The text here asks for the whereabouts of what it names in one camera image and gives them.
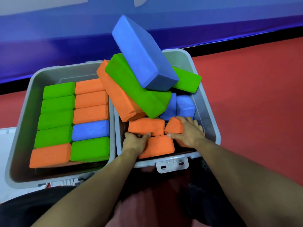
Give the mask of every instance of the person's left arm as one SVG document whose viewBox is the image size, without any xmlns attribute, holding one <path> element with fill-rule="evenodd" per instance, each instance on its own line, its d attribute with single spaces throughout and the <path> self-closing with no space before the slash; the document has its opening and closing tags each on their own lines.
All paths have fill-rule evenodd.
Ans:
<svg viewBox="0 0 303 227">
<path fill-rule="evenodd" d="M 127 176 L 149 138 L 150 133 L 137 138 L 127 132 L 122 154 L 63 197 L 32 227 L 105 226 Z"/>
</svg>

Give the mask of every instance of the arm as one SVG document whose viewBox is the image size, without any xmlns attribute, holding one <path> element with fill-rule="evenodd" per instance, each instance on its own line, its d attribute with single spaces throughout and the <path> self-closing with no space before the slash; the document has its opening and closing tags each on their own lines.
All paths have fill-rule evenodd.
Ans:
<svg viewBox="0 0 303 227">
<path fill-rule="evenodd" d="M 122 187 L 143 152 L 142 138 L 126 133 L 123 153 L 52 206 L 32 227 L 105 226 Z"/>
<path fill-rule="evenodd" d="M 182 134 L 168 134 L 195 148 L 220 183 L 230 203 L 249 226 L 303 226 L 303 189 L 263 166 L 209 141 L 190 117 Z"/>
</svg>

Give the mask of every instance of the person's right arm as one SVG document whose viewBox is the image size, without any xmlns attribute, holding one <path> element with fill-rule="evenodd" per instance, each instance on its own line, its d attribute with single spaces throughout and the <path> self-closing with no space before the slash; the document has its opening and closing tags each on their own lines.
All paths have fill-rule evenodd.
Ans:
<svg viewBox="0 0 303 227">
<path fill-rule="evenodd" d="M 209 141 L 203 136 L 202 126 L 190 117 L 177 118 L 183 123 L 184 132 L 168 136 L 201 154 L 248 227 L 303 226 L 301 186 Z"/>
</svg>

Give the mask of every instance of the hand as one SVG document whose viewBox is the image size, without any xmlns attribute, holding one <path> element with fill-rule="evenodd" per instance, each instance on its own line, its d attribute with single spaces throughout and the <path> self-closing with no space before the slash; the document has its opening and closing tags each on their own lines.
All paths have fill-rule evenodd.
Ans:
<svg viewBox="0 0 303 227">
<path fill-rule="evenodd" d="M 142 138 L 138 138 L 135 134 L 126 132 L 123 141 L 122 152 L 131 152 L 136 158 L 142 154 L 145 149 L 146 141 L 151 137 L 151 133 L 145 134 Z"/>
<path fill-rule="evenodd" d="M 198 142 L 200 140 L 207 140 L 204 137 L 203 128 L 198 124 L 197 120 L 192 120 L 191 117 L 184 118 L 182 116 L 176 116 L 184 127 L 182 134 L 169 133 L 167 136 L 172 139 L 179 139 L 184 142 L 185 145 L 192 148 L 197 148 Z"/>
</svg>

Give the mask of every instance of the plastic bin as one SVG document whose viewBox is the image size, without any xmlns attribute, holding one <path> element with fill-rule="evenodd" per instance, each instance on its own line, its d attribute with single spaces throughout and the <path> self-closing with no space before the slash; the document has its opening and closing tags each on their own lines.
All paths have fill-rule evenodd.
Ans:
<svg viewBox="0 0 303 227">
<path fill-rule="evenodd" d="M 163 50 L 163 53 L 171 65 L 198 75 L 194 62 L 188 52 L 182 49 L 166 49 Z M 198 90 L 194 94 L 191 94 L 190 97 L 197 107 L 194 119 L 198 121 L 199 125 L 203 126 L 205 137 L 220 145 L 221 136 L 219 129 L 201 83 Z M 128 131 L 128 123 L 121 121 L 116 109 L 115 126 L 117 154 L 120 155 L 122 153 L 122 145 L 125 138 L 124 133 Z M 137 160 L 135 168 L 156 165 L 159 173 L 171 172 L 188 168 L 188 157 L 197 158 L 201 156 L 197 151 L 193 151 L 189 148 L 182 147 L 181 150 L 183 150 L 183 152 L 175 151 L 175 153 L 166 156 Z"/>
<path fill-rule="evenodd" d="M 96 79 L 98 78 L 96 71 L 101 63 L 102 61 L 90 61 L 84 64 L 43 68 L 32 76 L 6 165 L 5 180 L 10 187 L 29 188 L 48 182 L 75 179 L 83 176 L 81 174 L 104 167 L 106 161 L 59 168 L 30 169 L 28 167 L 35 142 L 44 87 L 71 81 Z M 111 100 L 109 100 L 109 116 L 110 158 L 107 164 L 116 157 L 114 106 Z"/>
</svg>

